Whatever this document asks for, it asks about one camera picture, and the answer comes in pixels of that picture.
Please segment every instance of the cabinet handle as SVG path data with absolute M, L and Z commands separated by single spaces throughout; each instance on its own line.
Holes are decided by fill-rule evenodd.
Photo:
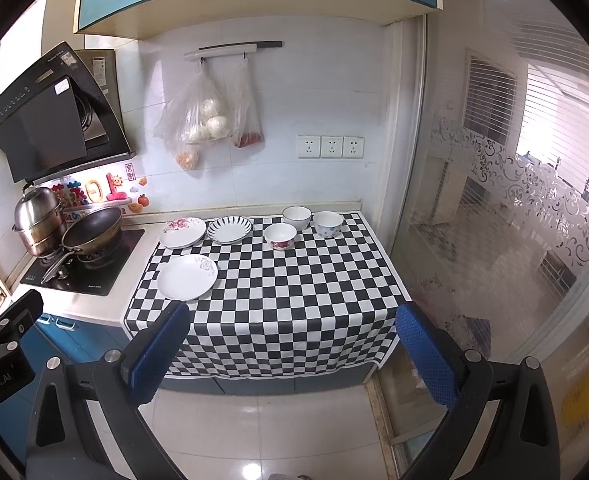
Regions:
M 72 325 L 68 325 L 68 324 L 65 324 L 64 322 L 62 322 L 60 319 L 57 319 L 54 322 L 54 325 L 57 328 L 60 328 L 61 330 L 67 330 L 69 332 L 72 332 L 77 326 L 77 324 L 74 321 L 72 322 Z

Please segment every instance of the white plate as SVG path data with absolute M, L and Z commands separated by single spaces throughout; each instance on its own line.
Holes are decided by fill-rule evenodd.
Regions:
M 212 288 L 217 272 L 216 263 L 207 256 L 186 254 L 161 267 L 157 287 L 169 300 L 190 301 Z
M 252 222 L 241 216 L 226 216 L 210 222 L 208 237 L 218 244 L 230 245 L 243 240 L 252 231 Z
M 169 249 L 190 247 L 206 232 L 206 223 L 201 218 L 180 218 L 168 222 L 159 235 L 159 241 Z

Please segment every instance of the white countertop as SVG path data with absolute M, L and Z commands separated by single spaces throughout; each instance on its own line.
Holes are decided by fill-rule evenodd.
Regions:
M 44 314 L 56 317 L 67 317 L 78 321 L 88 321 L 103 325 L 119 326 L 125 329 L 123 320 L 130 299 L 134 294 L 148 259 L 159 242 L 159 233 L 164 224 L 142 224 L 124 226 L 127 229 L 144 229 L 145 233 L 128 258 L 126 265 L 119 273 L 110 293 L 107 296 L 91 296 L 63 290 L 52 290 L 39 286 L 19 283 L 21 277 L 30 268 L 34 258 L 21 271 L 12 285 L 12 301 L 17 301 L 28 290 L 34 288 L 44 299 Z

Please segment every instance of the metal screw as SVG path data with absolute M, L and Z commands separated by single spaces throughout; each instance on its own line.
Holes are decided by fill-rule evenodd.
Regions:
M 46 366 L 48 370 L 54 370 L 57 366 L 61 364 L 61 360 L 58 357 L 50 357 Z
M 481 361 L 481 354 L 473 349 L 466 350 L 465 354 L 463 354 L 465 358 L 470 361 L 471 363 L 478 363 Z
M 103 358 L 108 363 L 114 363 L 116 361 L 119 361 L 119 359 L 121 358 L 121 352 L 119 350 L 108 350 L 106 354 L 103 356 Z
M 537 370 L 537 368 L 539 368 L 539 361 L 532 356 L 526 357 L 526 366 L 533 370 Z

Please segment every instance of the hanging plastic bag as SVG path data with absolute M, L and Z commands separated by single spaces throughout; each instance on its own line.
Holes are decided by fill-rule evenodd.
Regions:
M 250 78 L 250 65 L 246 58 L 239 64 L 234 80 L 231 138 L 237 148 L 263 142 L 261 122 Z
M 227 107 L 203 65 L 161 113 L 154 136 L 163 139 L 182 170 L 196 168 L 200 149 L 232 132 Z

